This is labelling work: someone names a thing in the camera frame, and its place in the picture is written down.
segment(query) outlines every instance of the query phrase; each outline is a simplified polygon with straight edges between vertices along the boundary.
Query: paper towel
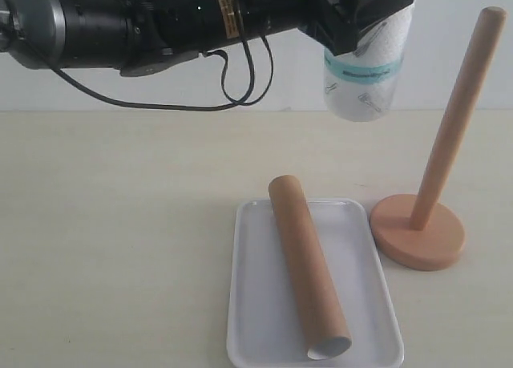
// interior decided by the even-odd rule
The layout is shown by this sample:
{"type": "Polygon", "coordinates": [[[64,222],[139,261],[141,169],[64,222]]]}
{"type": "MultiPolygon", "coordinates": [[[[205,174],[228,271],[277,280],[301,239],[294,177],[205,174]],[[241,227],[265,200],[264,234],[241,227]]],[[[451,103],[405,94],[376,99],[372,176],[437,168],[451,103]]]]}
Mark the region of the paper towel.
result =
{"type": "Polygon", "coordinates": [[[325,101],[344,119],[371,121],[392,104],[414,5],[376,25],[356,51],[334,57],[325,51],[325,101]]]}

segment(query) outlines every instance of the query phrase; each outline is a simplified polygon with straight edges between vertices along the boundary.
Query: wooden paper towel holder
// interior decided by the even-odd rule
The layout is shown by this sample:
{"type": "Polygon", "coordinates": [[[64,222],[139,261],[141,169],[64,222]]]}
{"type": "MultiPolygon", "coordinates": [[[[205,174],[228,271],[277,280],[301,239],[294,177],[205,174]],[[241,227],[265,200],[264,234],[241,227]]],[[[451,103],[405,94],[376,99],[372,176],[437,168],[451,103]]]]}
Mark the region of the wooden paper towel holder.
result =
{"type": "Polygon", "coordinates": [[[431,152],[418,196],[384,199],[370,215],[378,247],[392,260],[417,270],[440,270],[458,261],[465,245],[459,218],[438,203],[488,69],[507,12],[487,7],[477,25],[431,152]]]}

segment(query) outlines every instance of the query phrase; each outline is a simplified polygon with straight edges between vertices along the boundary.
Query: tray rim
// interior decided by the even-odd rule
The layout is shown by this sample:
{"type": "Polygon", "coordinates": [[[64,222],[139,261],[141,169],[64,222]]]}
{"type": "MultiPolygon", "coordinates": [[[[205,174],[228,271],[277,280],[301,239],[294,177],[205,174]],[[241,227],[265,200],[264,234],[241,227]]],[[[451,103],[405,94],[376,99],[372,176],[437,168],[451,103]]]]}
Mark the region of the tray rim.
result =
{"type": "MultiPolygon", "coordinates": [[[[285,366],[270,366],[270,365],[255,365],[247,363],[244,358],[239,354],[236,344],[235,344],[235,338],[230,337],[230,335],[236,334],[236,319],[235,316],[232,315],[234,313],[236,308],[236,302],[235,302],[235,295],[233,292],[236,290],[236,260],[238,258],[239,254],[239,237],[237,234],[240,232],[240,226],[241,226],[241,217],[243,214],[243,211],[248,207],[249,205],[254,204],[261,204],[261,203],[269,203],[271,204],[271,200],[269,198],[257,198],[253,200],[246,200],[242,202],[239,207],[236,210],[236,223],[235,223],[235,230],[233,235],[233,255],[232,255],[232,280],[230,282],[230,297],[229,297],[229,303],[228,303],[228,329],[227,329],[227,341],[226,341],[226,349],[228,352],[228,358],[232,362],[232,364],[236,368],[294,368],[293,365],[285,365],[285,366]]],[[[365,217],[365,222],[367,223],[364,225],[366,227],[366,238],[368,241],[372,242],[372,253],[374,262],[376,263],[376,267],[378,268],[378,275],[379,279],[384,291],[384,298],[387,306],[387,313],[390,316],[390,319],[392,320],[392,327],[394,329],[394,338],[395,341],[398,344],[398,355],[396,356],[394,362],[391,363],[391,365],[388,366],[380,366],[379,368],[398,368],[400,367],[405,359],[405,346],[404,341],[402,339],[401,329],[399,326],[399,322],[397,319],[397,315],[395,314],[394,310],[394,303],[392,302],[392,297],[390,296],[390,291],[388,289],[388,284],[386,282],[385,277],[385,271],[383,270],[383,265],[381,262],[381,259],[379,258],[378,248],[376,247],[376,243],[374,241],[374,236],[372,234],[372,231],[370,229],[369,225],[369,216],[367,214],[367,211],[363,207],[362,204],[357,202],[356,200],[352,200],[350,198],[308,198],[307,203],[310,206],[311,204],[352,204],[358,208],[360,213],[362,214],[362,217],[365,217]]]]}

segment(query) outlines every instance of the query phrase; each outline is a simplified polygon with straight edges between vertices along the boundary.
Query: blue label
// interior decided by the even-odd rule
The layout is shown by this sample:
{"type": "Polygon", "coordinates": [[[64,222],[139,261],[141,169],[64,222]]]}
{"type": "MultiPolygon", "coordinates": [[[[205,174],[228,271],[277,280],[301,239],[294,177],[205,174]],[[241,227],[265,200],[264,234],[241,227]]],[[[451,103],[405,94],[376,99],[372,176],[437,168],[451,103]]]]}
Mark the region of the blue label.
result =
{"type": "Polygon", "coordinates": [[[359,67],[342,63],[326,51],[325,65],[329,72],[339,79],[361,85],[372,85],[397,75],[401,70],[402,59],[379,67],[359,67]]]}

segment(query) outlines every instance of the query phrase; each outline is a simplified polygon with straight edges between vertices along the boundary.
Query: table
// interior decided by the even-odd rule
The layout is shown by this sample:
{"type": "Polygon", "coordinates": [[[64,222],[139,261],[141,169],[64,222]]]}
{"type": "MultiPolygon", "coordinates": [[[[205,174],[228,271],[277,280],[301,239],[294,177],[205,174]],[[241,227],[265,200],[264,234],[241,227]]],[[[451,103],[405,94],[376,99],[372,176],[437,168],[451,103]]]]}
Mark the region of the table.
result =
{"type": "MultiPolygon", "coordinates": [[[[236,207],[298,176],[368,209],[416,192],[440,111],[0,115],[2,368],[221,368],[236,207]]],[[[442,202],[453,269],[382,257],[405,368],[512,366],[512,111],[480,111],[442,202]]]]}

